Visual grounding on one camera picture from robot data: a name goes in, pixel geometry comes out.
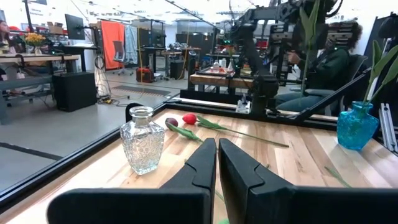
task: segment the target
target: gray floor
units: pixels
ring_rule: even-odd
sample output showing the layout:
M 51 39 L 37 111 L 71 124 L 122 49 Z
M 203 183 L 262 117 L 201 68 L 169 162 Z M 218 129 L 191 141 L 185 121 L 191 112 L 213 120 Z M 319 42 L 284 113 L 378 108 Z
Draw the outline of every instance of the gray floor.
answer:
M 151 88 L 169 91 L 169 96 L 185 89 L 188 82 L 187 75 L 183 80 L 161 80 L 154 83 L 138 83 L 135 75 L 119 76 L 112 72 L 107 73 L 107 78 L 111 88 L 119 85 Z M 288 92 L 290 87 L 292 86 L 281 87 L 279 93 Z M 166 96 L 142 95 L 119 90 L 112 90 L 112 94 L 124 96 L 118 98 L 120 104 L 136 102 L 156 106 L 167 99 Z M 67 113 L 57 110 L 51 97 L 35 99 L 33 103 L 21 102 L 7 109 L 11 124 L 0 126 L 0 142 L 60 157 L 67 156 L 124 124 L 124 110 L 124 107 L 114 105 L 93 105 Z M 54 161 L 51 159 L 0 148 L 0 191 L 52 162 Z

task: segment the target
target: wooden board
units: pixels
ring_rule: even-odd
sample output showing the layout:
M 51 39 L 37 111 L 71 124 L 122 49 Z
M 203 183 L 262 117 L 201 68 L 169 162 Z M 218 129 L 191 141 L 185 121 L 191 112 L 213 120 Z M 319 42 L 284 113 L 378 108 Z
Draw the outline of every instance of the wooden board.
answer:
M 251 88 L 252 80 L 247 78 L 233 78 L 231 80 L 225 77 L 216 77 L 211 75 L 191 75 L 190 81 L 195 85 L 214 85 L 214 86 L 228 86 L 230 88 Z
M 25 62 L 46 62 L 54 60 L 62 60 L 61 56 L 58 55 L 40 55 L 35 54 L 21 54 L 24 57 Z M 78 60 L 80 55 L 70 55 L 64 56 L 65 60 Z M 15 57 L 15 54 L 2 54 L 0 55 L 0 63 L 10 63 L 10 62 L 21 62 L 19 58 Z
M 183 124 L 184 114 L 184 111 L 164 110 L 154 121 L 165 128 L 165 119 L 175 118 L 181 127 L 192 130 L 201 139 L 216 138 L 218 142 L 219 138 L 227 138 L 295 185 L 342 187 L 325 169 L 329 167 L 353 187 L 398 187 L 398 157 L 374 140 L 362 152 L 356 152 L 342 148 L 336 133 L 331 131 L 203 114 L 204 118 L 222 126 L 289 145 L 289 148 L 280 148 L 240 134 Z M 71 189 L 158 188 L 178 172 L 199 145 L 167 130 L 158 168 L 138 176 L 127 163 L 121 140 L 115 141 L 0 215 L 0 223 L 46 223 L 50 201 Z M 216 176 L 216 190 L 222 194 L 219 170 Z M 225 205 L 217 196 L 214 209 L 214 223 L 227 218 Z

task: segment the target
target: potted plant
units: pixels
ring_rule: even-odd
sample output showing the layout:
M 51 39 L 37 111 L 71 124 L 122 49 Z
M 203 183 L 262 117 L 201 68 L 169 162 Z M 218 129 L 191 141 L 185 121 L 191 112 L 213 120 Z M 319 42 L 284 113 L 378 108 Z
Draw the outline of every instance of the potted plant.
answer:
M 44 45 L 44 40 L 45 38 L 42 35 L 36 33 L 28 33 L 25 38 L 26 44 L 33 46 L 33 53 L 35 54 L 42 54 L 40 47 Z
M 377 41 L 373 41 L 373 65 L 369 79 L 368 89 L 363 101 L 353 101 L 351 111 L 342 111 L 337 120 L 338 142 L 347 149 L 360 151 L 373 137 L 379 127 L 379 120 L 369 114 L 373 107 L 372 101 L 381 89 L 389 82 L 395 80 L 398 75 L 398 57 L 390 66 L 381 86 L 374 91 L 368 100 L 368 95 L 373 81 L 380 75 L 387 63 L 397 54 L 398 46 L 393 47 L 388 54 L 382 57 L 382 51 Z

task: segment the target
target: office chair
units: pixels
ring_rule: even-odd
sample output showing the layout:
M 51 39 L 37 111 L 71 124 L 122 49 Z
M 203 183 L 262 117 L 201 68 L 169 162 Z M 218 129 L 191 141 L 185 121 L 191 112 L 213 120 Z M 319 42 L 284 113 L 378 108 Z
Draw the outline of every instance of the office chair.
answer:
M 363 55 L 350 55 L 349 56 L 349 65 L 348 69 L 346 71 L 347 74 L 347 80 L 346 83 L 352 81 L 355 76 L 358 74 L 359 69 L 361 68 L 362 64 L 364 61 L 368 59 L 367 56 Z M 291 91 L 301 91 L 300 87 L 295 87 L 291 88 Z M 304 91 L 305 96 L 322 96 L 322 97 L 327 97 L 328 95 L 334 93 L 334 90 L 320 90 L 320 89 L 307 89 Z M 338 107 L 337 109 L 332 109 L 332 105 L 328 105 L 325 108 L 325 115 L 331 116 L 333 114 L 338 114 L 340 111 L 346 110 L 346 106 L 344 104 L 344 97 L 341 97 L 341 99 L 338 102 Z
M 124 53 L 123 42 L 115 40 L 115 41 L 113 41 L 113 45 L 114 45 L 114 51 L 115 51 L 113 60 L 115 62 L 124 63 L 125 53 Z M 120 75 L 121 73 L 125 74 L 125 72 L 126 72 L 125 68 L 119 69 L 118 75 Z

